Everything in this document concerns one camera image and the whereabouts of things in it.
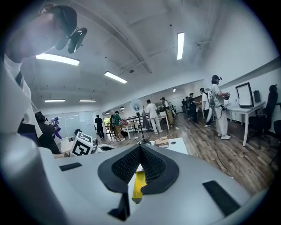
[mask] standing fan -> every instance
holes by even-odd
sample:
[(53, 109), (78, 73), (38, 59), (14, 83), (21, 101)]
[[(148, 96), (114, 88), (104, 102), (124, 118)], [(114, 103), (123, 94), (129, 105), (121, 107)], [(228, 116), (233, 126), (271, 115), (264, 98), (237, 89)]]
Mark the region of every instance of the standing fan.
[(142, 113), (143, 111), (143, 106), (142, 106), (142, 102), (140, 99), (133, 99), (130, 103), (130, 108), (133, 112), (135, 112), (139, 118), (139, 123), (140, 123), (140, 130), (141, 130), (141, 133), (142, 133), (142, 141), (140, 143), (143, 143), (143, 144), (151, 144), (150, 141), (148, 141), (147, 139), (144, 138), (144, 132), (142, 130), (142, 125), (141, 125), (141, 120), (140, 120), (140, 113)]

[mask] man in white shirt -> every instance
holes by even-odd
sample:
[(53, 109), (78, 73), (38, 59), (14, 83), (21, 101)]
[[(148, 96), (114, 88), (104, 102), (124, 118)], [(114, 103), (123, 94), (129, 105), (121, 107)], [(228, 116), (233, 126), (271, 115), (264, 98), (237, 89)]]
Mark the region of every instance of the man in white shirt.
[(215, 102), (215, 115), (216, 115), (216, 131), (218, 136), (223, 140), (228, 140), (231, 136), (227, 135), (227, 114), (223, 110), (224, 99), (228, 97), (227, 93), (223, 93), (218, 84), (220, 79), (217, 75), (212, 77), (212, 97)]
[[(27, 115), (28, 124), (33, 124), (40, 142), (42, 131), (35, 119), (31, 106), (31, 91), (20, 73), (22, 61), (25, 58), (34, 57), (45, 53), (56, 46), (58, 50), (63, 49), (70, 35), (77, 26), (77, 13), (69, 6), (47, 5), (30, 23), (19, 28), (9, 36), (4, 53), (4, 74), (1, 79), (1, 88), (13, 90), (10, 98), (1, 98), (1, 105), (6, 107), (1, 112), (4, 121), (4, 132), (17, 132), (22, 117)], [(9, 120), (9, 113), (15, 111), (18, 106), (25, 109), (14, 114), (13, 120)]]
[(147, 101), (147, 106), (146, 106), (146, 112), (148, 113), (148, 117), (150, 118), (152, 128), (154, 130), (154, 134), (162, 133), (163, 131), (161, 130), (161, 126), (159, 123), (158, 115), (157, 115), (157, 107), (155, 104), (151, 103), (151, 101), (148, 99)]
[[(210, 105), (209, 105), (209, 92), (205, 92), (204, 88), (200, 88), (200, 93), (202, 94), (202, 110), (204, 112), (204, 116), (207, 119), (208, 114), (209, 114), (209, 109), (210, 109)], [(204, 127), (209, 127), (211, 126), (211, 122), (212, 119), (210, 119), (209, 122), (206, 123), (206, 125)]]

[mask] computer monitor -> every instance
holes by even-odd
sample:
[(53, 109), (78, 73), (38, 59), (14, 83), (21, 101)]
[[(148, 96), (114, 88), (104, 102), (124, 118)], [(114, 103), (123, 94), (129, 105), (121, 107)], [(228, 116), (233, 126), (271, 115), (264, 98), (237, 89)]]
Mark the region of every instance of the computer monitor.
[(18, 128), (18, 133), (21, 136), (30, 138), (31, 140), (33, 140), (36, 143), (37, 146), (39, 146), (39, 141), (38, 141), (38, 137), (37, 137), (34, 125), (21, 123), (21, 125)]
[(252, 90), (250, 83), (244, 83), (235, 87), (237, 96), (238, 96), (238, 104), (241, 108), (250, 108), (254, 107), (254, 100), (252, 95)]

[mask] black office chair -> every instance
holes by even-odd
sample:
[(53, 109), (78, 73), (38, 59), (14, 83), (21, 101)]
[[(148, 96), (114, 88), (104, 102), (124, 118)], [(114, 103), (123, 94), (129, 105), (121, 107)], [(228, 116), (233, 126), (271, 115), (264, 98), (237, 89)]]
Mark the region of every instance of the black office chair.
[[(281, 102), (277, 103), (276, 105), (279, 105), (280, 110), (281, 110)], [(280, 151), (281, 150), (281, 120), (276, 120), (273, 123), (273, 127), (274, 127), (274, 130), (275, 130), (275, 134), (277, 135), (277, 137), (279, 139), (279, 145), (277, 145), (277, 146), (271, 145), (269, 147), (268, 151), (272, 151), (273, 149), (277, 150), (277, 154), (272, 159), (272, 161), (269, 163), (269, 165), (271, 166), (274, 161), (277, 161), (277, 165), (279, 166), (280, 165), (280, 157), (281, 157), (281, 151)]]
[(250, 138), (257, 137), (258, 138), (258, 145), (259, 149), (260, 146), (260, 139), (267, 139), (268, 143), (270, 143), (270, 138), (264, 134), (265, 131), (268, 131), (271, 128), (271, 117), (278, 99), (278, 93), (276, 85), (271, 85), (269, 87), (269, 94), (267, 100), (267, 106), (263, 109), (261, 114), (257, 114), (256, 116), (249, 117), (249, 125), (251, 128), (256, 130)]

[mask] fluorescent light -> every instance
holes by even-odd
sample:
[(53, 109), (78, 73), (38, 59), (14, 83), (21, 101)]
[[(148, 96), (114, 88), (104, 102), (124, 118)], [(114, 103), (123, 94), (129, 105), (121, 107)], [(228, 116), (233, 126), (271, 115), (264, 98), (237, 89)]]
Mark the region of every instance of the fluorescent light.
[(183, 57), (184, 51), (184, 33), (177, 34), (177, 60)]
[(110, 78), (112, 78), (112, 79), (115, 79), (115, 80), (117, 80), (117, 81), (119, 81), (119, 82), (121, 82), (121, 83), (127, 83), (127, 81), (125, 81), (124, 79), (120, 78), (119, 76), (116, 76), (116, 75), (112, 74), (112, 73), (109, 72), (109, 71), (106, 71), (106, 72), (105, 72), (105, 75), (108, 76), (108, 77), (110, 77)]
[(45, 102), (65, 102), (65, 100), (45, 100)]
[(46, 59), (46, 60), (51, 60), (51, 61), (56, 61), (56, 62), (63, 62), (63, 63), (71, 64), (71, 65), (78, 65), (80, 62), (77, 59), (68, 58), (68, 57), (55, 55), (55, 54), (47, 54), (47, 53), (37, 55), (36, 58)]
[(96, 102), (96, 100), (79, 100), (80, 102)]

